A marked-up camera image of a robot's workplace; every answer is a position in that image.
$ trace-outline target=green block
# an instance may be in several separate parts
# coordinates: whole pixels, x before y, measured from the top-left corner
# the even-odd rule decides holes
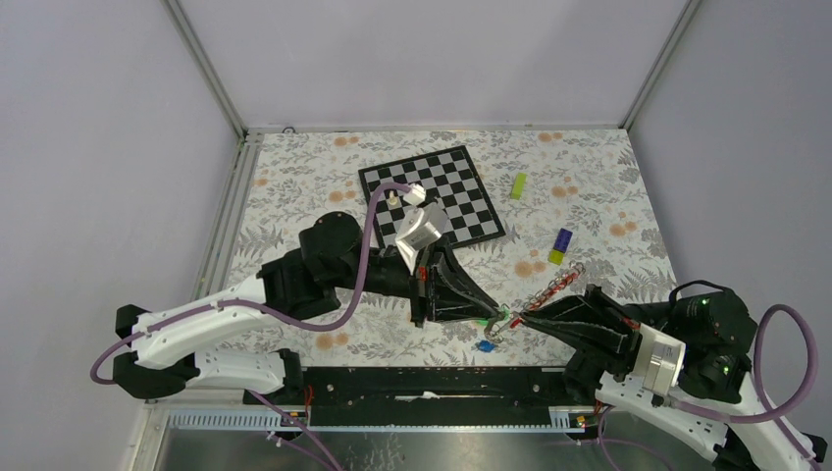
[[[502,318],[500,318],[500,321],[508,319],[508,316],[511,315],[511,310],[504,306],[500,306],[499,312],[502,313]],[[477,324],[481,326],[487,326],[489,324],[489,321],[477,321]]]
[[[526,174],[517,174],[517,177],[514,179],[514,187],[511,189],[511,199],[520,199],[525,184]]]

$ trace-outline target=purple tube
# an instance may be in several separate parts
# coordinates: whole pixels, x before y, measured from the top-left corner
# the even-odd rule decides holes
[[[806,341],[806,373],[804,374],[804,379],[798,387],[798,390],[795,391],[791,397],[789,397],[789,400],[781,404],[779,407],[772,408],[771,402],[768,400],[768,396],[765,395],[765,388],[762,385],[762,343],[765,338],[765,330],[768,328],[768,323],[771,322],[771,318],[774,317],[774,314],[779,311],[785,312],[792,319],[794,319],[798,328],[801,330],[801,334],[804,336],[804,340]],[[688,402],[675,400],[673,398],[671,398],[670,405],[671,407],[675,407],[679,410],[684,410],[685,412],[699,415],[700,417],[707,419],[724,422],[726,424],[756,424],[774,420],[774,423],[777,424],[777,428],[783,432],[783,435],[786,436],[789,443],[792,444],[792,446],[800,452],[803,458],[808,461],[812,469],[819,470],[820,466],[812,459],[810,451],[801,445],[797,437],[795,437],[795,435],[792,434],[792,432],[786,427],[786,424],[783,423],[783,419],[781,418],[806,399],[806,396],[809,391],[811,391],[811,387],[814,385],[814,380],[817,377],[817,368],[817,341],[814,338],[814,333],[811,331],[811,327],[808,322],[793,307],[785,304],[775,304],[769,307],[759,320],[759,327],[757,328],[756,339],[754,340],[753,384],[756,395],[759,397],[759,401],[762,403],[762,407],[765,409],[765,412],[756,415],[727,415],[693,405]]]
[[[766,411],[772,411],[774,408],[771,406],[771,401],[768,400],[768,396],[765,394],[765,389],[762,386],[762,341],[763,336],[765,335],[765,329],[768,327],[768,323],[771,322],[771,319],[774,317],[774,314],[778,311],[783,311],[789,314],[792,319],[798,324],[798,327],[801,330],[801,333],[804,335],[804,339],[806,339],[806,346],[808,349],[812,349],[810,345],[814,345],[814,349],[817,350],[817,344],[814,339],[814,333],[811,331],[811,328],[806,322],[801,314],[796,311],[793,307],[787,306],[785,304],[775,304],[768,308],[765,313],[762,315],[762,319],[759,321],[759,328],[756,331],[756,340],[754,341],[754,390],[756,391],[756,395],[759,396],[759,401],[762,403],[762,407]],[[812,375],[817,374],[817,364],[814,364],[814,372]],[[809,374],[809,369],[806,367],[806,374],[804,375],[804,381],[806,380],[806,376]],[[786,427],[786,424],[783,422],[782,417],[778,417],[774,419],[774,423],[777,424],[777,428],[780,429],[780,432],[783,432],[783,435],[786,436],[786,439],[789,441],[790,444],[794,448],[796,448],[803,458],[808,460],[808,464],[814,470],[820,470],[820,465],[817,464],[814,459],[812,459],[811,452],[804,448],[804,446],[798,441],[798,438],[795,437],[795,434]]]
[[[280,439],[278,439],[276,437],[269,437],[269,440],[272,440],[272,441],[276,442]],[[314,459],[315,461],[318,461],[319,463],[321,463],[321,465],[323,467],[327,468],[329,471],[336,471],[336,468],[334,468],[333,465],[324,461],[323,458],[321,458],[317,454],[313,453],[312,451],[309,451],[308,449],[304,448],[301,445],[293,444],[292,442],[290,442],[288,440],[281,441],[281,446],[283,446],[283,445],[286,445],[286,446],[288,446],[289,448],[292,448],[292,449],[296,449],[296,450],[300,451],[301,453],[305,454],[306,456],[309,456],[310,458]]]
[[[765,314],[763,314],[762,319],[759,322],[759,328],[756,331],[756,342],[754,344],[754,375],[756,376],[759,371],[759,361],[762,356],[762,338],[765,334],[765,329],[768,326],[768,322],[771,320],[771,316],[780,310],[792,316],[795,322],[797,322],[798,327],[800,327],[801,333],[804,335],[804,339],[806,340],[806,374],[804,375],[804,379],[798,387],[798,390],[795,391],[791,397],[789,397],[789,400],[781,404],[779,407],[775,407],[774,409],[766,410],[766,412],[755,415],[723,414],[721,412],[716,412],[715,410],[700,407],[698,405],[693,405],[683,400],[673,398],[670,400],[670,406],[694,415],[699,415],[700,417],[704,417],[706,419],[716,420],[726,424],[758,424],[760,422],[767,422],[769,420],[782,417],[800,405],[800,403],[803,402],[808,395],[811,387],[814,385],[814,379],[817,377],[817,343],[814,340],[814,335],[811,332],[811,328],[806,323],[806,320],[793,308],[783,304],[775,304],[765,311]],[[760,399],[765,397],[765,393],[760,394],[759,391],[757,391],[757,394],[760,396]]]
[[[600,415],[600,420],[598,420],[598,438],[595,439],[595,440],[581,440],[580,441],[581,445],[600,445],[600,449],[601,449],[601,451],[603,451],[603,455],[606,457],[606,460],[609,461],[609,465],[612,466],[612,468],[615,469],[615,471],[621,471],[621,468],[619,468],[618,465],[615,464],[615,461],[612,460],[612,456],[610,456],[609,451],[606,450],[606,445],[607,444],[634,446],[634,447],[636,447],[636,448],[638,448],[642,451],[646,451],[647,453],[655,456],[658,460],[660,460],[662,463],[664,463],[664,466],[666,466],[667,469],[669,469],[670,471],[673,471],[674,468],[673,468],[673,465],[670,464],[670,461],[667,458],[665,458],[664,456],[662,456],[658,451],[650,448],[649,446],[642,445],[642,444],[639,444],[637,442],[630,442],[629,440],[606,439],[603,436],[603,432],[605,430],[604,425],[606,424],[606,414],[612,409],[613,409],[613,407],[609,406]],[[567,445],[575,445],[575,444],[573,444],[572,442],[555,442],[555,443],[550,444],[550,445],[567,446]]]
[[[270,408],[270,409],[274,410],[275,412],[277,412],[277,413],[278,413],[281,417],[283,417],[284,419],[286,419],[286,420],[287,420],[290,424],[292,424],[292,425],[294,425],[294,426],[298,427],[298,428],[299,428],[299,429],[300,429],[300,430],[301,430],[304,434],[306,434],[307,436],[309,436],[309,438],[312,440],[312,442],[315,442],[315,445],[317,445],[317,446],[318,446],[318,448],[320,448],[320,449],[321,449],[321,451],[322,451],[324,454],[326,454],[326,455],[327,455],[327,457],[330,459],[330,462],[332,462],[332,463],[333,463],[333,466],[335,466],[335,468],[337,469],[337,471],[343,471],[343,468],[340,466],[340,464],[338,464],[338,461],[337,461],[337,460],[336,460],[336,458],[333,456],[333,454],[330,452],[330,449],[329,449],[329,448],[327,448],[326,446],[324,446],[324,444],[321,442],[321,439],[319,439],[317,435],[315,435],[315,434],[313,434],[311,431],[309,431],[309,429],[308,429],[308,428],[306,428],[306,426],[305,426],[305,425],[303,425],[303,424],[302,424],[299,420],[295,420],[295,419],[294,419],[294,417],[292,417],[292,416],[290,416],[290,415],[286,414],[286,413],[285,413],[282,409],[280,409],[277,405],[275,405],[275,404],[273,404],[273,403],[269,402],[269,400],[268,400],[268,399],[266,399],[266,397],[263,397],[263,395],[262,395],[262,394],[260,394],[259,392],[255,392],[255,391],[252,391],[252,390],[249,390],[248,392],[249,392],[251,395],[253,395],[255,398],[257,398],[257,400],[259,400],[260,402],[263,402],[263,405],[265,405],[266,407],[268,407],[268,408]]]
[[[304,329],[307,331],[312,332],[328,332],[334,331],[342,327],[349,321],[349,318],[352,317],[352,314],[355,312],[355,309],[358,307],[358,303],[361,302],[361,294],[364,290],[364,282],[367,280],[367,264],[370,259],[370,237],[373,235],[373,220],[376,218],[376,205],[379,204],[379,200],[384,196],[385,191],[389,189],[397,189],[402,192],[409,192],[410,186],[402,183],[382,183],[379,187],[373,191],[373,196],[370,198],[370,203],[367,207],[367,218],[364,222],[364,236],[361,240],[361,253],[358,258],[358,273],[355,279],[355,288],[352,291],[352,299],[349,301],[349,306],[347,306],[346,310],[343,311],[343,315],[340,316],[336,321],[330,324],[309,324],[308,322],[298,321],[297,319],[291,318],[280,312],[276,309],[272,309],[271,307],[264,306],[263,304],[248,301],[245,299],[229,299],[226,301],[220,301],[217,303],[220,307],[227,307],[227,306],[242,306],[242,307],[250,307],[252,309],[257,309],[260,312],[265,314],[269,314],[270,316],[276,317],[281,321],[295,326],[300,329]]]
[[[226,307],[226,306],[250,307],[250,308],[253,308],[253,309],[257,309],[261,312],[264,312],[266,314],[269,314],[271,316],[274,316],[274,317],[280,319],[281,321],[283,321],[287,324],[290,324],[292,326],[298,327],[300,329],[306,329],[308,331],[314,331],[314,332],[333,331],[333,330],[343,326],[344,324],[346,324],[346,322],[349,320],[349,318],[352,317],[352,314],[355,312],[355,309],[358,307],[358,303],[361,302],[361,294],[362,294],[362,291],[364,290],[364,282],[367,280],[367,264],[368,264],[368,261],[370,259],[370,237],[373,234],[373,221],[376,219],[376,206],[379,204],[379,200],[381,200],[382,197],[384,196],[385,191],[390,190],[390,189],[396,189],[396,190],[401,191],[403,193],[410,192],[410,186],[408,186],[406,184],[403,184],[403,183],[395,183],[395,182],[382,183],[376,188],[375,191],[373,191],[373,195],[370,197],[370,202],[367,205],[367,217],[364,220],[364,235],[361,238],[361,253],[360,253],[359,259],[358,259],[358,274],[357,274],[357,277],[356,277],[356,280],[355,280],[355,288],[353,289],[352,299],[349,302],[349,306],[347,306],[346,310],[343,312],[343,315],[340,318],[338,318],[338,320],[336,320],[332,324],[326,324],[326,325],[309,324],[309,323],[306,323],[306,322],[301,322],[301,321],[298,321],[296,319],[293,319],[293,318],[287,316],[286,314],[284,314],[280,311],[277,311],[275,309],[272,309],[268,306],[264,306],[262,304],[259,304],[259,303],[253,302],[253,301],[247,301],[247,300],[244,300],[244,299],[232,299],[232,300],[228,300],[228,301],[221,301],[221,302],[217,303],[217,305],[219,307]],[[151,332],[151,333],[156,332],[156,331],[158,331],[160,329],[163,329],[167,326],[170,326],[171,324],[173,324],[175,322],[178,322],[182,319],[186,319],[188,317],[194,316],[196,314],[200,314],[202,312],[210,311],[212,309],[213,309],[213,307],[210,304],[205,304],[203,306],[194,307],[193,309],[188,309],[187,311],[184,311],[180,314],[177,314],[176,316],[171,316],[170,318],[165,319],[164,321],[160,321],[160,322],[157,322],[156,324],[153,324],[153,325],[149,326],[147,328],[147,332]],[[117,341],[116,343],[111,345],[109,348],[107,348],[92,363],[92,367],[89,370],[89,378],[93,382],[95,382],[99,385],[115,385],[116,382],[114,382],[113,380],[108,380],[108,379],[105,379],[105,378],[101,378],[101,376],[98,375],[98,370],[101,368],[101,365],[104,363],[104,361],[107,360],[107,358],[110,357],[110,355],[112,355],[113,353],[118,351],[119,348],[121,348],[123,346],[126,346],[128,343],[130,343],[130,342],[132,342],[136,339],[140,339],[142,337],[144,337],[144,333],[136,332],[134,334],[131,334],[131,335],[127,336],[124,339],[121,339],[121,340]]]

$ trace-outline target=floral tablecloth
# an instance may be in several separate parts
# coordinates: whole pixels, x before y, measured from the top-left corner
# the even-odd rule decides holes
[[[316,218],[344,211],[363,221],[358,170],[465,145],[507,235],[455,251],[494,300],[519,307],[561,267],[546,261],[557,232],[574,233],[562,267],[581,261],[587,283],[621,302],[660,300],[675,278],[625,131],[408,131],[266,134],[235,243],[227,285],[298,247]],[[527,174],[520,200],[509,193]],[[338,297],[345,306],[350,291]],[[332,322],[340,312],[313,322]],[[525,328],[479,351],[475,322],[409,322],[409,302],[365,293],[354,317],[331,333],[290,326],[249,332],[224,346],[249,351],[290,348],[306,366],[565,365],[572,349]]]

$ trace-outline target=small blue object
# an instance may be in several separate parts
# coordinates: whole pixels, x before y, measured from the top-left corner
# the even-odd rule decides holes
[[[480,340],[477,342],[477,349],[480,351],[484,351],[485,353],[490,353],[495,348],[496,345],[488,340]]]
[[[560,232],[557,233],[557,239],[554,241],[554,247],[552,247],[552,249],[557,250],[560,253],[566,253],[566,247],[569,246],[569,240],[572,240],[572,231],[561,229]]]

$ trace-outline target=chessboard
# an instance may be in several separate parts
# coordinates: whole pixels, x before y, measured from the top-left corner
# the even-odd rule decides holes
[[[381,183],[420,184],[427,192],[426,202],[436,201],[447,214],[444,234],[454,248],[505,236],[464,145],[369,167],[358,174],[367,201]],[[379,247],[394,244],[409,206],[400,197],[398,204],[390,205],[385,197],[379,202],[374,224]]]

